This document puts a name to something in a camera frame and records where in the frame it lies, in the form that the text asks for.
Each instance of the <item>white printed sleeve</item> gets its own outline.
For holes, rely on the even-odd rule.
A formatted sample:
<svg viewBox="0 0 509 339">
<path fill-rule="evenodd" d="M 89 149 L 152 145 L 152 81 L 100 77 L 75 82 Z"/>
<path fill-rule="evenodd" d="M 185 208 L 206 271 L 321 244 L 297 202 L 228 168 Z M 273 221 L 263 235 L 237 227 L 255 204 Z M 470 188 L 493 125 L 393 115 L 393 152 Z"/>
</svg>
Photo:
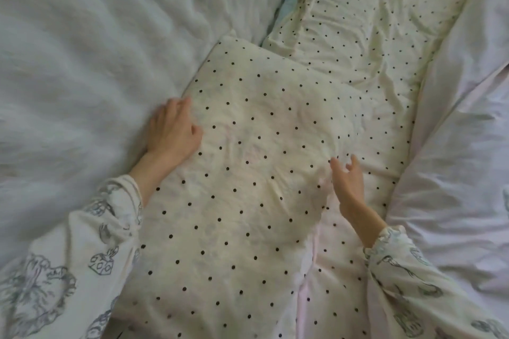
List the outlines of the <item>white printed sleeve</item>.
<svg viewBox="0 0 509 339">
<path fill-rule="evenodd" d="M 139 255 L 142 200 L 128 175 L 0 270 L 0 337 L 96 339 Z"/>
<path fill-rule="evenodd" d="M 491 314 L 431 265 L 403 227 L 387 227 L 365 250 L 394 339 L 509 339 Z"/>
</svg>

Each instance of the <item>bedding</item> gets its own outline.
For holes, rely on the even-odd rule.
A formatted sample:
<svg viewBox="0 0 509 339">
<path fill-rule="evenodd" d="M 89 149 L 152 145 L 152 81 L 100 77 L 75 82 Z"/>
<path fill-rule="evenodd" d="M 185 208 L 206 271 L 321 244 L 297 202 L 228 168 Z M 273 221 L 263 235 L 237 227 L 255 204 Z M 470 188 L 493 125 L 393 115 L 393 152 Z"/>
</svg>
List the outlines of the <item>bedding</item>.
<svg viewBox="0 0 509 339">
<path fill-rule="evenodd" d="M 509 0 L 469 0 L 430 65 L 387 222 L 509 327 Z M 388 337 L 374 284 L 370 320 Z"/>
<path fill-rule="evenodd" d="M 335 198 L 328 159 L 347 158 L 369 110 L 351 86 L 229 36 L 185 95 L 203 143 L 145 208 L 113 316 L 161 337 L 295 337 Z"/>
<path fill-rule="evenodd" d="M 370 103 L 374 118 L 355 151 L 365 172 L 366 200 L 381 215 L 408 163 L 426 67 L 464 2 L 300 0 L 263 43 L 353 86 Z M 314 265 L 302 288 L 309 302 L 299 316 L 300 337 L 369 336 L 360 242 L 334 209 L 323 214 L 318 231 Z"/>
<path fill-rule="evenodd" d="M 281 0 L 0 0 L 0 265 L 126 172 L 141 129 L 230 30 Z"/>
</svg>

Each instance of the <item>white fluffy blanket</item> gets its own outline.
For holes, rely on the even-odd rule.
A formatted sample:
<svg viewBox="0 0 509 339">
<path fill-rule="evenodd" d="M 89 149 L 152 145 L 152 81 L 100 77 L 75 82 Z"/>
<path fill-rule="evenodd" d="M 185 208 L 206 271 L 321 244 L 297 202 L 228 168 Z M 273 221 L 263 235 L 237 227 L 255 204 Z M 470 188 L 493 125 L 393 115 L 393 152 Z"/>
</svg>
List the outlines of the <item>white fluffy blanket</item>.
<svg viewBox="0 0 509 339">
<path fill-rule="evenodd" d="M 139 155 L 222 34 L 281 0 L 0 0 L 0 265 Z"/>
</svg>

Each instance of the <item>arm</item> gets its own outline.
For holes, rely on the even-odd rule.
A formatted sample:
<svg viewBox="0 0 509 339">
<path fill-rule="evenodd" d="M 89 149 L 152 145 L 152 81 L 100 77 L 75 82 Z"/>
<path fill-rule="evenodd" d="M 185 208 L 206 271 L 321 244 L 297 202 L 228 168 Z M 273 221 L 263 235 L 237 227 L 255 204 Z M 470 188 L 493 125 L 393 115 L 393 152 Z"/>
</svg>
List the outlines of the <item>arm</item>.
<svg viewBox="0 0 509 339">
<path fill-rule="evenodd" d="M 160 108 L 147 154 L 130 174 L 105 182 L 86 207 L 0 270 L 0 337 L 99 338 L 139 256 L 143 205 L 200 142 L 189 100 Z"/>
<path fill-rule="evenodd" d="M 346 167 L 347 172 L 332 159 L 334 190 L 341 214 L 365 247 L 368 273 L 378 286 L 391 337 L 509 339 L 500 322 L 424 259 L 403 227 L 388 227 L 364 203 L 362 170 L 355 156 Z"/>
</svg>

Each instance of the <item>sleeve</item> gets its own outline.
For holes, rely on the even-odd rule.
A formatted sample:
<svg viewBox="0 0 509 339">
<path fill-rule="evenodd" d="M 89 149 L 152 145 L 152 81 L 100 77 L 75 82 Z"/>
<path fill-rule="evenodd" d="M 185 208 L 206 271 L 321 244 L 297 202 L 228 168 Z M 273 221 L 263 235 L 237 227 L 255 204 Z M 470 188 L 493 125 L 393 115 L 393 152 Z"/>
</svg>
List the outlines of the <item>sleeve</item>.
<svg viewBox="0 0 509 339">
<path fill-rule="evenodd" d="M 392 338 L 509 339 L 498 320 L 423 257 L 403 227 L 384 229 L 365 256 Z"/>
<path fill-rule="evenodd" d="M 139 255 L 142 201 L 128 175 L 0 270 L 0 337 L 98 339 Z"/>
</svg>

